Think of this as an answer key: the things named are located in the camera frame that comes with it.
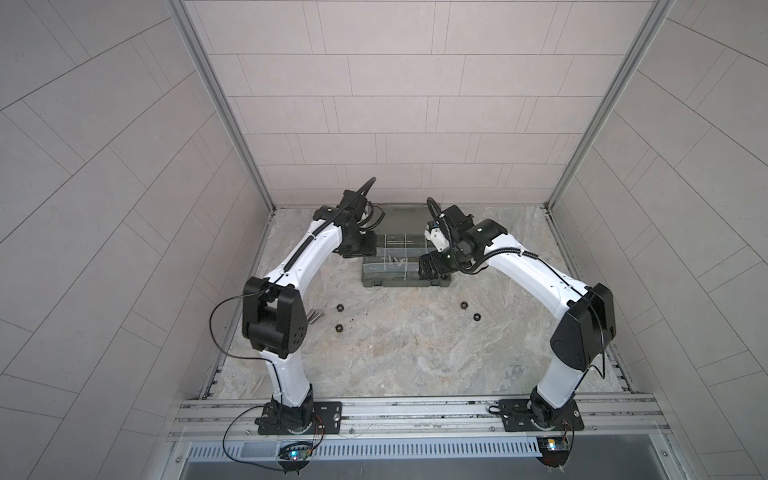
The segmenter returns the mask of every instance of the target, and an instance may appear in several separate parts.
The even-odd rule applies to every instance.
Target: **black joint housing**
[[[615,336],[614,295],[598,283],[563,315],[549,344],[565,365],[583,372]]]
[[[296,352],[306,335],[306,311],[301,292],[252,276],[243,288],[243,336],[254,349],[268,349],[281,359]]]

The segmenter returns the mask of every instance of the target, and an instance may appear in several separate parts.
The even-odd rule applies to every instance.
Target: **gray wall tile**
[[[6,68],[0,77],[0,108],[74,67],[69,55],[25,2],[12,0],[3,6],[0,61]]]
[[[571,65],[571,57],[567,55],[467,55],[466,58],[462,95],[557,95]]]
[[[136,312],[129,312],[125,317],[122,327],[136,336],[147,340],[149,343],[162,347],[168,332],[145,319]]]
[[[511,133],[522,108],[520,97],[441,97],[437,131]]]
[[[425,130],[427,97],[336,97],[334,103],[342,133]]]
[[[161,95],[136,49],[126,42],[45,85],[25,102],[90,160]]]
[[[61,419],[0,409],[0,465],[7,478],[27,478]]]
[[[768,258],[768,166],[712,128],[677,171],[758,255]]]
[[[623,55],[648,8],[647,3],[575,2],[554,52]]]
[[[458,95],[464,58],[459,55],[352,55],[355,95]]]
[[[134,209],[171,242],[213,175],[200,151],[188,141]]]
[[[243,185],[249,181],[243,162],[234,149],[200,194],[198,202],[221,228]]]
[[[525,131],[580,134],[599,103],[599,97],[539,97]]]
[[[741,443],[666,322],[637,335],[646,358],[697,453],[727,452]]]
[[[740,56],[697,111],[763,162],[768,140],[760,125],[768,122],[768,65]]]
[[[632,76],[615,110],[673,167],[710,127],[696,112],[639,72]]]
[[[0,243],[0,318],[37,328],[143,192],[108,149],[80,169]]]
[[[210,53],[312,53],[300,2],[191,3]]]
[[[762,262],[757,253],[749,247],[744,247],[722,262],[713,266],[711,270],[697,278],[705,291],[711,292],[728,280],[746,272],[748,269]]]
[[[651,80],[682,101],[725,49],[675,22],[665,22],[640,64]]]
[[[7,369],[79,392],[160,261],[120,225]]]
[[[622,249],[629,247],[650,225],[643,209],[607,164],[600,167],[584,190]]]
[[[768,376],[765,372],[754,373],[710,387],[710,392],[736,430],[760,474],[765,477],[768,474],[768,458],[764,450],[765,438],[761,434],[768,422],[763,418],[751,419],[744,413],[765,404],[768,398]]]
[[[326,53],[428,54],[432,51],[434,4],[320,2],[317,6]],[[370,22],[371,18],[376,18],[376,22]]]
[[[165,417],[131,409],[123,423],[123,430],[155,436],[160,433]]]
[[[694,276],[745,246],[662,158],[657,158],[637,181],[632,195]]]
[[[165,253],[165,250],[168,250],[168,242],[136,210],[131,210],[123,220],[123,223],[139,237],[143,238],[145,242],[149,243],[150,247],[154,248],[154,251],[160,255]]]
[[[555,3],[456,2],[445,53],[539,54]]]
[[[230,271],[240,241],[247,228],[245,219],[232,208],[227,215],[213,246],[200,269],[200,275],[216,290],[221,291],[227,272]]]
[[[80,170],[80,167],[85,165],[83,159],[56,132],[51,130],[23,100],[9,105],[2,113],[70,174],[74,175],[76,171]]]
[[[468,145],[469,134],[387,134],[387,163],[463,164]]]
[[[165,417],[206,327],[214,303],[192,288],[134,408]]]
[[[664,238],[651,242],[632,260],[632,266],[694,366],[746,349]]]
[[[616,112],[611,112],[592,147],[621,181],[627,179],[650,148]]]
[[[152,0],[54,0],[51,3],[91,57],[168,18]]]
[[[308,165],[376,163],[373,134],[300,134],[298,138],[300,154]]]
[[[171,85],[194,71],[194,63],[170,18],[141,34]]]
[[[5,238],[65,181],[69,173],[0,114],[0,239]]]
[[[719,362],[711,363],[698,369],[704,385],[712,386],[729,380],[738,379],[761,371],[760,364],[749,352],[729,356]]]
[[[214,237],[197,217],[187,217],[133,310],[170,332],[213,243]]]
[[[154,445],[155,437],[121,430],[97,478],[104,480],[136,480],[140,478]]]
[[[119,330],[30,478],[94,478],[158,350]],[[88,455],[82,455],[84,449]]]
[[[64,418],[78,394],[12,376],[0,376],[0,407]]]
[[[141,114],[109,146],[149,187],[204,121],[203,111],[185,81]]]
[[[728,319],[760,365],[768,367],[768,346],[763,341],[766,299],[763,285],[768,280],[768,265],[759,263],[710,292],[717,308]]]
[[[19,350],[32,336],[32,332],[22,329],[11,323],[0,320],[0,369],[5,367],[13,360]]]

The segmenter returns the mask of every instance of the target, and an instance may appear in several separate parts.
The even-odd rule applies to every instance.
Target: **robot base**
[[[533,422],[531,413],[528,410],[529,400],[504,399],[500,400],[498,407],[508,415],[502,415],[505,432],[540,432],[548,429],[542,428]],[[584,430],[584,421],[581,420],[581,414],[576,406],[576,401],[571,399],[561,409],[558,409],[550,422],[552,430],[563,430],[568,422],[574,430]]]

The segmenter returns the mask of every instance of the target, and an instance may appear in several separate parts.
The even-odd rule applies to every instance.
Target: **black cable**
[[[246,413],[250,412],[251,410],[258,409],[258,408],[264,408],[265,406],[266,405],[258,405],[258,406],[255,406],[255,407],[251,407],[248,410],[246,410],[245,412],[240,413],[237,417],[235,417],[235,419],[232,421],[232,423],[230,423],[230,426],[227,427],[227,430],[224,431],[224,436],[221,437],[221,449],[224,450],[224,454],[227,456],[227,458],[229,460],[232,460],[233,462],[244,463],[246,465],[253,465],[253,466],[256,466],[256,467],[259,467],[259,468],[263,468],[265,470],[272,470],[274,472],[283,472],[282,468],[268,467],[266,465],[261,465],[260,463],[246,462],[245,460],[238,460],[237,458],[234,458],[232,455],[230,455],[229,452],[227,452],[227,446],[225,445],[225,441],[227,440],[227,433],[230,432],[230,429],[232,428],[232,425],[234,425],[235,422],[237,420],[239,420],[241,416],[245,415]]]

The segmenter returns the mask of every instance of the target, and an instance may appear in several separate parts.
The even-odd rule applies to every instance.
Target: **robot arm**
[[[493,220],[474,225],[453,205],[439,211],[428,199],[435,222],[425,235],[437,247],[419,259],[419,274],[432,279],[446,273],[476,273],[486,263],[502,271],[536,297],[560,321],[550,340],[552,358],[531,393],[529,409],[543,429],[555,425],[573,398],[592,360],[616,335],[613,296],[601,284],[589,287],[527,251]]]

